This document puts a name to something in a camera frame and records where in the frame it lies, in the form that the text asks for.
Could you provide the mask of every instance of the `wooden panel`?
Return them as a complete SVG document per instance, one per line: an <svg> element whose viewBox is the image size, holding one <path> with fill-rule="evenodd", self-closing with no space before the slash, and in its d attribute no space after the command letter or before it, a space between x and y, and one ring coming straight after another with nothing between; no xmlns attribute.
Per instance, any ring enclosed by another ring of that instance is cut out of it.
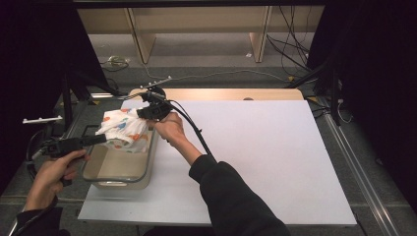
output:
<svg viewBox="0 0 417 236"><path fill-rule="evenodd" d="M296 32L315 32L319 25L322 12L325 7L323 6L297 6L294 12L294 27ZM291 7L281 7L282 12L291 24ZM272 16L268 27L269 32L287 32L288 26L282 17L279 7L274 6L272 8Z"/></svg>
<svg viewBox="0 0 417 236"><path fill-rule="evenodd" d="M125 9L79 9L89 34L130 34Z"/></svg>
<svg viewBox="0 0 417 236"><path fill-rule="evenodd" d="M267 7L134 9L136 26L145 33L261 32Z"/></svg>

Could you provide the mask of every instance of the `white cloth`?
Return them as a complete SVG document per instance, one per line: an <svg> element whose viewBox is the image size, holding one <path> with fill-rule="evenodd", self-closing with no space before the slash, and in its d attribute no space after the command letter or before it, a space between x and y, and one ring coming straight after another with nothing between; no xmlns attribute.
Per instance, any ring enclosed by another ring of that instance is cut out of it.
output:
<svg viewBox="0 0 417 236"><path fill-rule="evenodd" d="M104 112L103 121L96 135L104 134L104 146L126 152L146 152L148 125L138 117L136 108L126 108Z"/></svg>

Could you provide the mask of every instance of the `plastic bin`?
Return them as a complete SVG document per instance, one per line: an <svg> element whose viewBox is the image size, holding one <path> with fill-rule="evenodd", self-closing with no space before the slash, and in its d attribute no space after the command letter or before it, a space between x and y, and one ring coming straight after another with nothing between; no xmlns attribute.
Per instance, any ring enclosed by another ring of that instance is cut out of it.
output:
<svg viewBox="0 0 417 236"><path fill-rule="evenodd" d="M147 152L131 153L94 146L90 160L83 165L83 178L100 189L144 189L149 184L159 134L149 130L149 137Z"/></svg>

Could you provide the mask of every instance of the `right hand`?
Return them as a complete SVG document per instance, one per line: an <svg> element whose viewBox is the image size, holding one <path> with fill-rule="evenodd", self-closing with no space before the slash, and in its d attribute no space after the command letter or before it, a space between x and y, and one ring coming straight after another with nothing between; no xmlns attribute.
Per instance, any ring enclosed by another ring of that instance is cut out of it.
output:
<svg viewBox="0 0 417 236"><path fill-rule="evenodd" d="M183 121L176 112L170 112L163 120L147 120L148 126L155 128L160 136L176 147L182 140L186 140Z"/></svg>
<svg viewBox="0 0 417 236"><path fill-rule="evenodd" d="M184 133L183 122L177 113L169 113L161 121L147 120L148 126L155 128L160 136L175 147L187 162L192 165L202 153L188 140Z"/></svg>

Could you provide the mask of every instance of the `metal rail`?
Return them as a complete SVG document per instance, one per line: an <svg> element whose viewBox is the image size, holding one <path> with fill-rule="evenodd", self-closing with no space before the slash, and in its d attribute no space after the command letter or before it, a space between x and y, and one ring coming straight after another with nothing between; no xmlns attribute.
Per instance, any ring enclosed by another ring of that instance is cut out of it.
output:
<svg viewBox="0 0 417 236"><path fill-rule="evenodd" d="M326 100L322 97L319 98L319 101L322 105L328 105ZM356 182L361 189L362 194L364 195L369 208L380 228L385 236L397 236L400 235L397 227L395 226L387 208L384 206L380 196L375 190L371 180L368 178L366 171L359 162L355 152L353 151L350 143L347 141L342 129L340 126L336 126L335 122L330 115L326 115L326 121L333 133L337 143L340 146L340 149L349 165L353 176L356 179Z"/></svg>

